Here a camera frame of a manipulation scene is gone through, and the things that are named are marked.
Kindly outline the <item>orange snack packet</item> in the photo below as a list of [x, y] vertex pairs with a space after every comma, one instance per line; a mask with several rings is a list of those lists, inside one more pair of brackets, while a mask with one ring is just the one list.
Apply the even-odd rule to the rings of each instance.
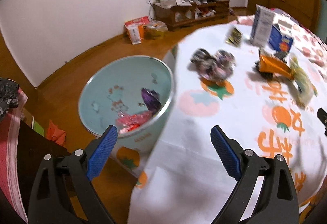
[[272, 80], [274, 75], [281, 75], [287, 79], [293, 80], [291, 69], [287, 63], [275, 58], [274, 54], [265, 49], [259, 49], [259, 60], [255, 62], [254, 69], [266, 80]]

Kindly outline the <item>black ribbed wrapper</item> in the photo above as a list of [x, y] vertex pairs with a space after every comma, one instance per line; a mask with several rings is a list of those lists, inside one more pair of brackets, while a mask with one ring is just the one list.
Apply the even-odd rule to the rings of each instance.
[[274, 57], [281, 60], [282, 62], [286, 63], [286, 57], [287, 57], [288, 53], [285, 51], [278, 51], [274, 53]]

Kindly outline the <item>red blue snack wrapper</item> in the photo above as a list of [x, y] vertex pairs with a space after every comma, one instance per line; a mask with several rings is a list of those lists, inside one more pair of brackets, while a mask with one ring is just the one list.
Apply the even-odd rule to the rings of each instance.
[[137, 129], [153, 117], [151, 111], [143, 111], [134, 115], [119, 111], [115, 121], [119, 134], [126, 134]]

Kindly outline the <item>purple wrapper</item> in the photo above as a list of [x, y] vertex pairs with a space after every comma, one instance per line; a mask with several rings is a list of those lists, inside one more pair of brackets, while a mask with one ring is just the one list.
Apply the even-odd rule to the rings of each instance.
[[147, 109], [155, 115], [161, 109], [162, 104], [159, 100], [159, 94], [154, 90], [148, 90], [147, 88], [141, 89], [141, 96]]

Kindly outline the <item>light blue trash bin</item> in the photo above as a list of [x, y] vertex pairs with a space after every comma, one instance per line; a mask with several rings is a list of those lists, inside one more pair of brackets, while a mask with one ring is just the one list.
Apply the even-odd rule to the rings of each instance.
[[159, 95], [161, 109], [148, 122], [118, 136], [117, 144], [139, 153], [152, 151], [167, 121], [174, 101], [174, 77], [163, 61], [144, 55], [111, 62], [95, 73], [84, 86], [78, 103], [84, 127], [99, 137], [109, 125], [117, 125], [120, 113], [130, 115], [147, 109], [142, 88]]

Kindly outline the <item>clear yellowish plastic bag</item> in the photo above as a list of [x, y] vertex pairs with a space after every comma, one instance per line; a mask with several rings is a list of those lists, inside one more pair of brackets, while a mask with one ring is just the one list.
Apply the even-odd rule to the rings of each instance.
[[300, 67], [298, 59], [293, 53], [289, 57], [289, 66], [291, 75], [298, 85], [298, 101], [301, 105], [306, 106], [313, 96], [317, 96], [317, 89], [312, 84], [307, 73]]

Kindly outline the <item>red striped cloth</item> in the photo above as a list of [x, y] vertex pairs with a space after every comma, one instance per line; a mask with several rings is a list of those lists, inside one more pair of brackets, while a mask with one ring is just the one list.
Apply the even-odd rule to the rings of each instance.
[[21, 114], [27, 100], [27, 95], [19, 89], [18, 107], [10, 109], [1, 121], [1, 190], [23, 223], [28, 223], [28, 219], [19, 190], [17, 145]]

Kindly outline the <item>orange paper on floor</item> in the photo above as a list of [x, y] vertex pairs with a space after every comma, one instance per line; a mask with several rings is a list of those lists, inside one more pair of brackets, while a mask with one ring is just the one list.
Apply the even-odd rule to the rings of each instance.
[[53, 141], [62, 147], [65, 146], [66, 131], [59, 129], [58, 126], [52, 122], [52, 120], [49, 120], [45, 137], [47, 140]]

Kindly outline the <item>blue Look milk carton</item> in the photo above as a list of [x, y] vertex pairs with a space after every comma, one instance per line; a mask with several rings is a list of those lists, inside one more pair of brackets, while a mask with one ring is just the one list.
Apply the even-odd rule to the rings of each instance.
[[278, 20], [278, 22], [272, 25], [268, 43], [273, 50], [288, 53], [293, 41], [291, 24]]

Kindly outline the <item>white blue tall carton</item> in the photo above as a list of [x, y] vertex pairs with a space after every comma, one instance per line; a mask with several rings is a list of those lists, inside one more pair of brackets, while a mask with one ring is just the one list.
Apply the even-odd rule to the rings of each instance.
[[270, 36], [275, 13], [263, 6], [256, 5], [250, 42], [257, 47], [265, 47]]

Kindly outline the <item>grey pink crumpled wrapper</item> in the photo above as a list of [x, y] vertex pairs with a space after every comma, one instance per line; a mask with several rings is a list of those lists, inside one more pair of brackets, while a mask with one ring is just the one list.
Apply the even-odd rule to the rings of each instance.
[[197, 49], [190, 61], [195, 66], [198, 75], [208, 81], [222, 82], [233, 74], [236, 66], [235, 57], [225, 50], [218, 50], [214, 55], [205, 49]]

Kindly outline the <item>gold black small sachet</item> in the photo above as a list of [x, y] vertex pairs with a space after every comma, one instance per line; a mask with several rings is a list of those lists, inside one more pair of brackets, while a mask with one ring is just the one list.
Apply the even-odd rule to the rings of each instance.
[[230, 27], [230, 29], [226, 35], [225, 42], [227, 44], [233, 45], [234, 47], [239, 47], [242, 42], [242, 37], [243, 37], [243, 34], [241, 33], [241, 31], [238, 30], [237, 27], [232, 26], [232, 27]]

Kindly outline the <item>black plastic bag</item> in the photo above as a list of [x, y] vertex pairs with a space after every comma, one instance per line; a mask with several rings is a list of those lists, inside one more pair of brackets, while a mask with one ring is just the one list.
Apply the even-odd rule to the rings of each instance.
[[13, 80], [0, 79], [0, 119], [5, 118], [9, 109], [18, 107], [19, 84]]

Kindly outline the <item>wooden TV cabinet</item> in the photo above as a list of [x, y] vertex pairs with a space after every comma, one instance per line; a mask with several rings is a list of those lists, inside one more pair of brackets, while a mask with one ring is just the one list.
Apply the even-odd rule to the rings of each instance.
[[152, 6], [155, 19], [172, 31], [230, 14], [230, 0], [160, 0]]

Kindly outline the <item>red white cardboard box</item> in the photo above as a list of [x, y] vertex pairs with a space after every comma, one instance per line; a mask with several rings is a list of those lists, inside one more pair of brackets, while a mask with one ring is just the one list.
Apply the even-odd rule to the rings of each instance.
[[124, 23], [126, 33], [132, 45], [141, 44], [145, 36], [145, 27], [149, 24], [148, 16], [129, 20]]

